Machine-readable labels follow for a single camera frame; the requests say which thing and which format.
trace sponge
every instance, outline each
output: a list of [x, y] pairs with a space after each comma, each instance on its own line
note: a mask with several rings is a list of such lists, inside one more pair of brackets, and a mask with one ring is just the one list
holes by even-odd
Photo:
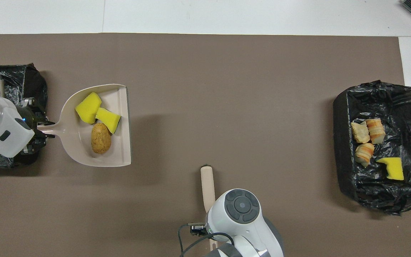
[[389, 179], [404, 180], [404, 173], [402, 172], [402, 161], [400, 157], [387, 157], [377, 160], [377, 162], [385, 163], [388, 171]]
[[98, 112], [96, 113], [96, 119], [101, 120], [112, 134], [115, 133], [120, 118], [120, 115], [114, 114], [104, 108], [98, 108]]
[[80, 119], [88, 124], [96, 122], [96, 113], [101, 106], [101, 98], [95, 92], [91, 92], [78, 106], [75, 107], [75, 111], [79, 115]]

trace bread piece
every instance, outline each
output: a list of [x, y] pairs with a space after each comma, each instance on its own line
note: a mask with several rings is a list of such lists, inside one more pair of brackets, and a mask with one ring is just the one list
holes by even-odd
[[373, 144], [383, 143], [385, 138], [385, 128], [381, 124], [380, 118], [377, 119], [367, 119], [367, 128], [369, 129], [370, 140]]
[[95, 153], [105, 153], [112, 145], [111, 132], [106, 125], [96, 123], [91, 130], [91, 148]]
[[354, 140], [357, 143], [367, 143], [370, 140], [369, 130], [367, 129], [366, 122], [361, 124], [351, 122], [351, 128], [353, 132]]
[[367, 167], [370, 164], [370, 158], [374, 154], [374, 145], [371, 143], [364, 143], [358, 145], [354, 152], [354, 160], [360, 163], [362, 166]]

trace dustpan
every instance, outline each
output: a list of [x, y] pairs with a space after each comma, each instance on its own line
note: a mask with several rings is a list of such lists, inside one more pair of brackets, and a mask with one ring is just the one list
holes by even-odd
[[[119, 125], [111, 137], [112, 145], [103, 154], [94, 153], [91, 148], [93, 125], [83, 122], [75, 112], [75, 107], [91, 92], [99, 95], [102, 100], [101, 107], [121, 115]], [[59, 137], [67, 154], [83, 165], [119, 167], [131, 164], [129, 101], [124, 85], [107, 84], [78, 91], [64, 103], [56, 124], [37, 128], [45, 134]]]

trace wooden handle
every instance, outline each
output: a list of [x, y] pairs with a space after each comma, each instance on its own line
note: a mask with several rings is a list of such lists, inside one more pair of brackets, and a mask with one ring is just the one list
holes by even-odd
[[201, 168], [201, 184], [205, 212], [208, 212], [215, 203], [215, 185], [213, 183], [212, 167], [204, 166]]

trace potato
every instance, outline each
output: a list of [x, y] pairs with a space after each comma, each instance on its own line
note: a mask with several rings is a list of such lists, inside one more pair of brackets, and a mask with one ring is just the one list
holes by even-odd
[[112, 134], [106, 125], [96, 123], [91, 130], [91, 148], [95, 153], [105, 153], [112, 145]]

